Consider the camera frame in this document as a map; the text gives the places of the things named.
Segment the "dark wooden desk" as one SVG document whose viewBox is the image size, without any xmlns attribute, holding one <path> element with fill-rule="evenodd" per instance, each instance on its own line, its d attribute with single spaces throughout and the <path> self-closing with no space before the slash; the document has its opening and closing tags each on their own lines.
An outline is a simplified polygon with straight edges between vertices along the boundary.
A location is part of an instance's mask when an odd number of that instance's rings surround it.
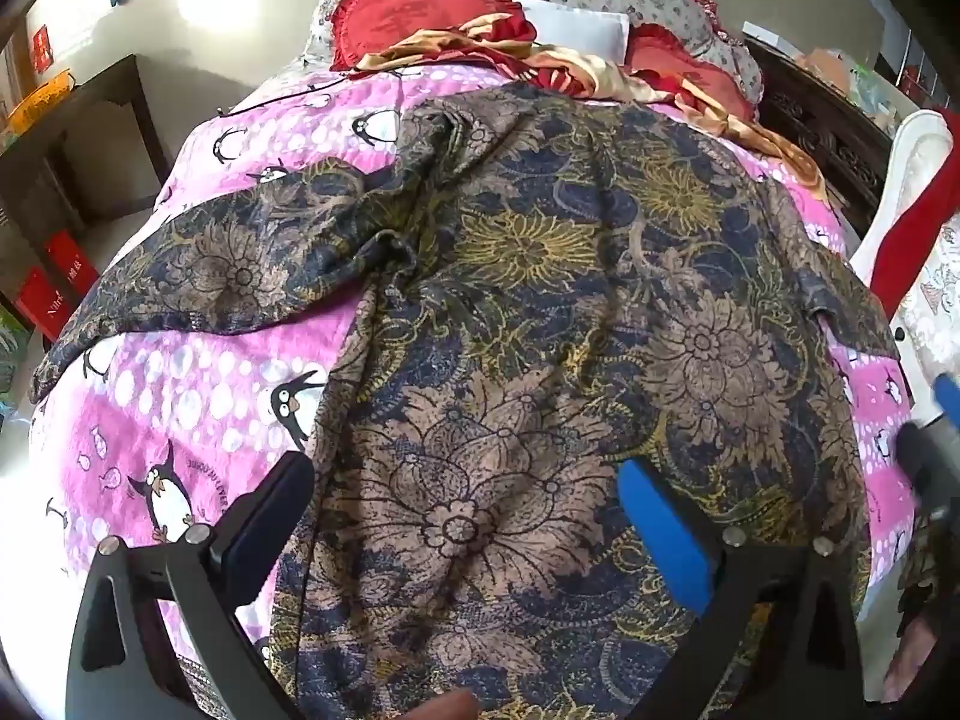
<svg viewBox="0 0 960 720">
<path fill-rule="evenodd" d="M 130 54 L 78 83 L 2 153 L 2 294 L 18 293 L 39 250 L 65 231 L 86 244 L 145 211 L 171 172 L 163 66 Z"/>
</svg>

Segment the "red cushion right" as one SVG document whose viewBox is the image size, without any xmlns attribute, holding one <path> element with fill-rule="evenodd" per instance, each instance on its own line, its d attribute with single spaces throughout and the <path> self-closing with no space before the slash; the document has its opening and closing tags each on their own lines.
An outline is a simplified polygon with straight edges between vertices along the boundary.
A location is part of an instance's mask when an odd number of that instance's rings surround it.
<svg viewBox="0 0 960 720">
<path fill-rule="evenodd" d="M 625 68 L 658 91 L 680 93 L 686 104 L 695 102 L 692 91 L 685 86 L 688 83 L 743 121 L 753 121 L 757 114 L 757 108 L 743 96 L 727 71 L 693 59 L 678 37 L 656 23 L 630 28 Z"/>
</svg>

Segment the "white upholstered chair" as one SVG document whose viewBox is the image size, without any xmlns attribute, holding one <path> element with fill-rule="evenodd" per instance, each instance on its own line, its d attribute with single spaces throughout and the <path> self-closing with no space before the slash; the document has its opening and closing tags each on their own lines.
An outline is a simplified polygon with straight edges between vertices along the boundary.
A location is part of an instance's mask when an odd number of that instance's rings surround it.
<svg viewBox="0 0 960 720">
<path fill-rule="evenodd" d="M 893 138 L 866 237 L 851 257 L 903 338 L 857 369 L 854 412 L 882 426 L 939 415 L 932 384 L 958 374 L 958 115 L 919 109 Z"/>
</svg>

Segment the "red gold satin quilt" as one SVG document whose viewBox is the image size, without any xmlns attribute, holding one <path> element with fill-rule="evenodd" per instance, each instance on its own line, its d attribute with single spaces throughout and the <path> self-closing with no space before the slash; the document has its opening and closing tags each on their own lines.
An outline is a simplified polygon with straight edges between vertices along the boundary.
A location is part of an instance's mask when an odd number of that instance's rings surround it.
<svg viewBox="0 0 960 720">
<path fill-rule="evenodd" d="M 477 23 L 460 31 L 422 29 L 381 54 L 364 55 L 352 72 L 368 75 L 414 65 L 478 64 L 493 68 L 512 82 L 529 83 L 574 99 L 667 104 L 703 132 L 775 161 L 816 199 L 827 197 L 825 179 L 814 158 L 788 138 L 759 124 L 757 114 L 753 121 L 743 121 L 688 83 L 685 86 L 692 91 L 695 102 L 686 104 L 680 93 L 658 91 L 638 76 L 631 76 L 625 64 L 612 64 L 597 55 L 535 41 L 482 39 L 472 29 L 478 32 Z"/>
</svg>

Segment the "dark carved wooden nightstand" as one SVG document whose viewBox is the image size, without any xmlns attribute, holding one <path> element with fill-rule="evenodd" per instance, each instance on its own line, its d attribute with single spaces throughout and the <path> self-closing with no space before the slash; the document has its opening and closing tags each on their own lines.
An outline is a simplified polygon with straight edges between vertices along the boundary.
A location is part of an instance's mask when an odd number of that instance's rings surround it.
<svg viewBox="0 0 960 720">
<path fill-rule="evenodd" d="M 786 55 L 753 37 L 745 45 L 763 71 L 760 122 L 814 158 L 844 219 L 864 236 L 882 197 L 892 138 Z"/>
</svg>

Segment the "red cloth on chair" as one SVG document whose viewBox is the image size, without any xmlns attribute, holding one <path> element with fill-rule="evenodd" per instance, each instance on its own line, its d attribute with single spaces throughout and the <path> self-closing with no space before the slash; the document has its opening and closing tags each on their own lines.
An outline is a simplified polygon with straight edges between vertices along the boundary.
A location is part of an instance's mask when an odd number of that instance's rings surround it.
<svg viewBox="0 0 960 720">
<path fill-rule="evenodd" d="M 898 208 L 901 190 L 907 187 L 908 163 L 921 140 L 932 135 L 949 135 L 949 153 L 916 199 Z M 940 228 L 957 213 L 958 114 L 947 109 L 919 109 L 908 115 L 896 132 L 887 185 L 874 218 L 876 223 L 890 222 L 878 239 L 871 275 L 872 292 L 889 319 L 918 280 Z"/>
</svg>

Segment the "red heart cushion left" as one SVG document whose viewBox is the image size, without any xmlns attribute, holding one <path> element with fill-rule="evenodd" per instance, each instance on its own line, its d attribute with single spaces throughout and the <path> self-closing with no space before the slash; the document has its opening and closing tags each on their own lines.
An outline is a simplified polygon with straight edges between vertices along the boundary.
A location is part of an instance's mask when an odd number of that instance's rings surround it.
<svg viewBox="0 0 960 720">
<path fill-rule="evenodd" d="M 334 70 L 350 70 L 364 55 L 381 54 L 428 31 L 460 31 L 477 23 L 482 39 L 532 43 L 535 26 L 516 0 L 338 0 L 332 11 Z"/>
</svg>

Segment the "orange basket on desk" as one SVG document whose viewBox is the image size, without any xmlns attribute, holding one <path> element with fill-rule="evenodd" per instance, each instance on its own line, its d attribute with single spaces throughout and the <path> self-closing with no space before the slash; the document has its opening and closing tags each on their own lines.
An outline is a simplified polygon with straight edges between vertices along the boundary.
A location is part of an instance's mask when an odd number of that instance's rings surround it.
<svg viewBox="0 0 960 720">
<path fill-rule="evenodd" d="M 14 106 L 8 117 L 8 130 L 14 135 L 23 135 L 28 132 L 44 115 L 55 109 L 73 88 L 75 88 L 75 78 L 70 71 L 60 71 L 52 80 L 38 86 L 21 103 Z"/>
</svg>

